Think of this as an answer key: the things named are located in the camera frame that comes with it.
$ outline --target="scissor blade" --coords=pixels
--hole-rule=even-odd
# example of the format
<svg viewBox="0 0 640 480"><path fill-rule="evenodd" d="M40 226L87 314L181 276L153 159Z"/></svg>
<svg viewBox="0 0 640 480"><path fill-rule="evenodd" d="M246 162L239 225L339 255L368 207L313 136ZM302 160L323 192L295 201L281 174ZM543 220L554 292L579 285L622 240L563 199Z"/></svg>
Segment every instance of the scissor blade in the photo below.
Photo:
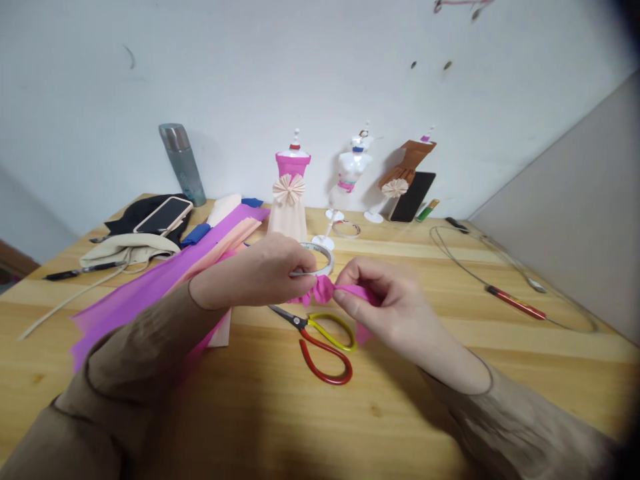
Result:
<svg viewBox="0 0 640 480"><path fill-rule="evenodd" d="M286 310L282 310L282 308L280 307L276 307L275 305L268 305L268 307L274 312L276 312L278 315L280 315L282 318L284 318L285 320L291 321L295 316Z"/></svg>
<svg viewBox="0 0 640 480"><path fill-rule="evenodd" d="M288 321L290 324L296 327L298 330L302 330L307 326L307 321L298 317L297 315L289 313L286 310L282 310L282 308L276 307L275 305L268 305L268 307L278 315L280 315L282 318L284 318L284 320Z"/></svg>

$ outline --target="smartphone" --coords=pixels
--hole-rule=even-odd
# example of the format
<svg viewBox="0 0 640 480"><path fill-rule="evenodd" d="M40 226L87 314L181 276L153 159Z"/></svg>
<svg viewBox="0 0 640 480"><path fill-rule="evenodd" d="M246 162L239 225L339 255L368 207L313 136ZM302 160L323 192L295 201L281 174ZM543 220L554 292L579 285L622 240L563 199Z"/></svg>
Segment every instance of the smartphone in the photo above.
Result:
<svg viewBox="0 0 640 480"><path fill-rule="evenodd" d="M398 198L391 210L389 221L412 222L433 180L435 180L435 173L416 172L409 189Z"/></svg>
<svg viewBox="0 0 640 480"><path fill-rule="evenodd" d="M134 233L157 233L166 237L176 228L184 216L193 208L192 202L178 197L169 197L162 205L142 220L133 229Z"/></svg>

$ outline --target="pink paper dress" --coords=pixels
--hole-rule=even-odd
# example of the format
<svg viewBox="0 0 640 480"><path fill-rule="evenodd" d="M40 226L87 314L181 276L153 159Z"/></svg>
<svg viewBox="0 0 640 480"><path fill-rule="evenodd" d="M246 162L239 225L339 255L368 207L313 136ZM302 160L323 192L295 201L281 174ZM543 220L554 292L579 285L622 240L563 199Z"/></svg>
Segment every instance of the pink paper dress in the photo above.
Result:
<svg viewBox="0 0 640 480"><path fill-rule="evenodd" d="M302 194L305 192L305 169L311 156L300 150L297 140L289 150L275 154L280 178L273 184L273 206L268 232L280 232L298 242L307 241L307 219Z"/></svg>

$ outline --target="brown paper dress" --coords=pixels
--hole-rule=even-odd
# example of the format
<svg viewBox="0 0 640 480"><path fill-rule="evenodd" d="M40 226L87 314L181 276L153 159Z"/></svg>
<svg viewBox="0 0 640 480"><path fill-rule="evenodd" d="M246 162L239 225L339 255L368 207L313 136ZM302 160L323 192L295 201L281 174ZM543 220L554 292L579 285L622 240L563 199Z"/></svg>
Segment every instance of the brown paper dress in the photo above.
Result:
<svg viewBox="0 0 640 480"><path fill-rule="evenodd" d="M402 162L389 170L386 175L378 182L378 188L382 187L391 180L404 179L409 185L415 177L415 169L420 162L435 148L436 142L422 143L408 140L402 148L405 149L405 157Z"/></svg>

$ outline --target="black phone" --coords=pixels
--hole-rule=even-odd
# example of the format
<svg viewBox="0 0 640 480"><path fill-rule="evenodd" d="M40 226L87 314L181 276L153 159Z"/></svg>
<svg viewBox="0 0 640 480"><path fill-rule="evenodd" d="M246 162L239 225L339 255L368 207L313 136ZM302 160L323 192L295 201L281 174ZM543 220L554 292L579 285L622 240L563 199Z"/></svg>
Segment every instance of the black phone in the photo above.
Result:
<svg viewBox="0 0 640 480"><path fill-rule="evenodd" d="M392 212L389 214L389 221L412 222L433 180L435 180L435 173L416 172L409 189L398 198Z"/></svg>

